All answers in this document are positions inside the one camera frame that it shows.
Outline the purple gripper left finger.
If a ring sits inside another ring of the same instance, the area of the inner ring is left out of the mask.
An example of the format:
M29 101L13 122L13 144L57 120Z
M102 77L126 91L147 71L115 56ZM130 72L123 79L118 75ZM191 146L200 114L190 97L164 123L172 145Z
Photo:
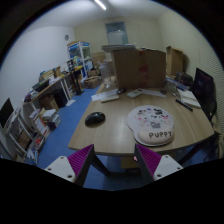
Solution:
M91 144L68 157L59 156L45 171L83 186L94 156L94 145Z

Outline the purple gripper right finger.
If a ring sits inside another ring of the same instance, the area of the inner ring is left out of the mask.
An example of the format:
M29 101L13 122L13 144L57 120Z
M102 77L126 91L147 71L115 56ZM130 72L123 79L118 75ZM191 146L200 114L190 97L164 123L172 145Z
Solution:
M182 169L182 166L171 156L161 156L140 144L135 145L134 154L145 184L160 180Z

